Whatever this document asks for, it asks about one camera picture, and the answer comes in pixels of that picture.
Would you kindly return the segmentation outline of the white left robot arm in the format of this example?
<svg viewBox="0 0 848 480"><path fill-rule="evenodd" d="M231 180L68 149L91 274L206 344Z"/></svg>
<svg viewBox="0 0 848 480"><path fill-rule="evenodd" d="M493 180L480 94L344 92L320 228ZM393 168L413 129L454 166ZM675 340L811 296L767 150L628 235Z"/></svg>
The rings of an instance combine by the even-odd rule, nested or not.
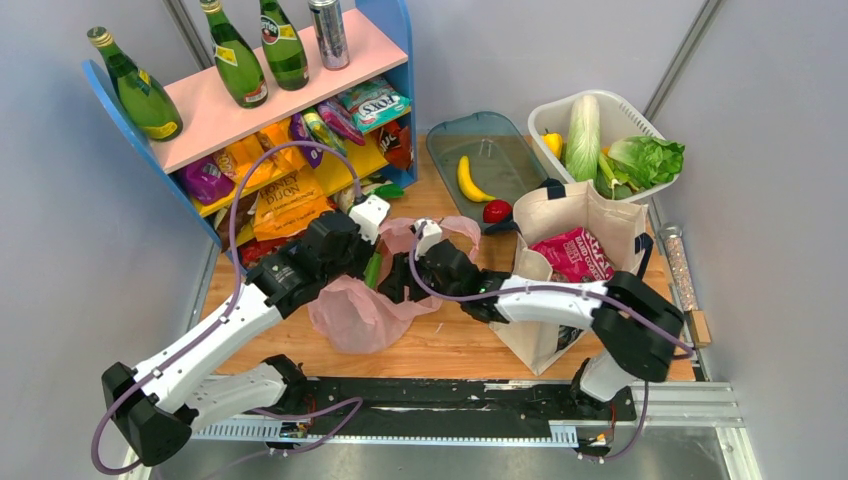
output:
<svg viewBox="0 0 848 480"><path fill-rule="evenodd" d="M388 208L331 211L262 259L213 314L162 352L102 375L107 417L141 464L174 456L206 426L248 411L298 411L306 400L301 367L278 354L238 375L209 381L224 360L258 334L317 299L335 279L364 272Z"/></svg>

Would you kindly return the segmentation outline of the long green chili pepper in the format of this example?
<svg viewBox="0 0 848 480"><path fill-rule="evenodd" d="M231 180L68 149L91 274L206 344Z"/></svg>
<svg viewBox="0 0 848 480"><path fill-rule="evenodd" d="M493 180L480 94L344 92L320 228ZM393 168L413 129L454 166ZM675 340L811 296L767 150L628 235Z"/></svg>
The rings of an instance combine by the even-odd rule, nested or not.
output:
<svg viewBox="0 0 848 480"><path fill-rule="evenodd" d="M365 272L364 272L364 283L365 285L372 290L376 290L382 269L383 263L383 254L379 251L375 252L371 258L369 259Z"/></svg>

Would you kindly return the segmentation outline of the cream canvas tote bag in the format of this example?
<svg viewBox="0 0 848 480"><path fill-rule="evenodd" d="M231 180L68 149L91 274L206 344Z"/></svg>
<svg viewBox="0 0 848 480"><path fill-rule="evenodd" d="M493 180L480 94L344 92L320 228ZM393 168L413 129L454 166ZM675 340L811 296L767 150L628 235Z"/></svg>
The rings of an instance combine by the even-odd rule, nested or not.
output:
<svg viewBox="0 0 848 480"><path fill-rule="evenodd" d="M647 216L647 206L606 199L590 181L548 179L484 233L517 233L513 272L527 279L577 284L616 271L642 278L653 251Z"/></svg>

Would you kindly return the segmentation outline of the green lettuce leaf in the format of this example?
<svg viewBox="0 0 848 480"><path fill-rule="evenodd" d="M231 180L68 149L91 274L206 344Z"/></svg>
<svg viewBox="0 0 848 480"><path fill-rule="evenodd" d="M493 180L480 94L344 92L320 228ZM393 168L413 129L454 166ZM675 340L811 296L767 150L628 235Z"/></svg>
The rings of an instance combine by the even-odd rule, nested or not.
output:
<svg viewBox="0 0 848 480"><path fill-rule="evenodd" d="M614 142L608 157L640 189L671 182L681 173L685 146L652 136L631 136Z"/></svg>

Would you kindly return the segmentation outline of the pink plastic grocery bag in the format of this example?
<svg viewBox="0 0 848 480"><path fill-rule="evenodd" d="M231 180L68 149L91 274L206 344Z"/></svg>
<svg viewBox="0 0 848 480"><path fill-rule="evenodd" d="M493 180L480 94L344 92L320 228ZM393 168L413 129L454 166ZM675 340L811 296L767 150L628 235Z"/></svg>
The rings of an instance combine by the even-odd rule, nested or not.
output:
<svg viewBox="0 0 848 480"><path fill-rule="evenodd" d="M409 251L413 218L393 218L380 227L384 257ZM477 222L464 216L448 216L439 221L442 239L456 234L472 243L473 260L481 240ZM371 354L385 350L409 329L416 317L438 311L443 300L429 296L420 301L393 303L360 279L341 276L325 287L318 298L307 304L313 327L333 348L347 354Z"/></svg>

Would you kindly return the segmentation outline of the red pomegranate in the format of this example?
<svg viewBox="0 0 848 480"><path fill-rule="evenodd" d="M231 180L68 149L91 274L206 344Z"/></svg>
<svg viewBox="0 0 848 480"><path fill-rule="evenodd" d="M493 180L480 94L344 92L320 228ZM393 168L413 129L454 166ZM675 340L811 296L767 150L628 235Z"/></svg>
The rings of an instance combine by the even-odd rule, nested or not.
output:
<svg viewBox="0 0 848 480"><path fill-rule="evenodd" d="M496 224L511 217L512 205L501 199L489 201L483 208L482 219L486 224Z"/></svg>

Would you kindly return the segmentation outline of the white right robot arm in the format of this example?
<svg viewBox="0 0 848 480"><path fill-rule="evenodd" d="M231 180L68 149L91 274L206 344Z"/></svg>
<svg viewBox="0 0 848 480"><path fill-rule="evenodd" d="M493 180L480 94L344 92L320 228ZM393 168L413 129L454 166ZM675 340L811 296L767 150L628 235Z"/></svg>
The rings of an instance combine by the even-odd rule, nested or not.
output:
<svg viewBox="0 0 848 480"><path fill-rule="evenodd" d="M603 349L572 381L571 403L596 417L618 392L640 380L666 381L686 354L683 315L638 276L616 271L604 281L566 284L481 269L450 241L398 253L377 286L394 303L428 297L458 303L487 324L541 322L591 331Z"/></svg>

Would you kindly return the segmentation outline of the yellow banana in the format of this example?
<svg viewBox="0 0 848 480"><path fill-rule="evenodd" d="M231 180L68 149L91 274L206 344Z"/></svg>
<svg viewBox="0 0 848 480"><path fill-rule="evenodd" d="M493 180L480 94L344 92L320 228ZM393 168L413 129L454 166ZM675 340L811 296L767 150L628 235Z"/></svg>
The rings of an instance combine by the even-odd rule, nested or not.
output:
<svg viewBox="0 0 848 480"><path fill-rule="evenodd" d="M461 193L469 200L475 203L487 203L495 199L494 196L487 194L480 189L473 181L470 168L470 159L463 155L457 165L457 183Z"/></svg>

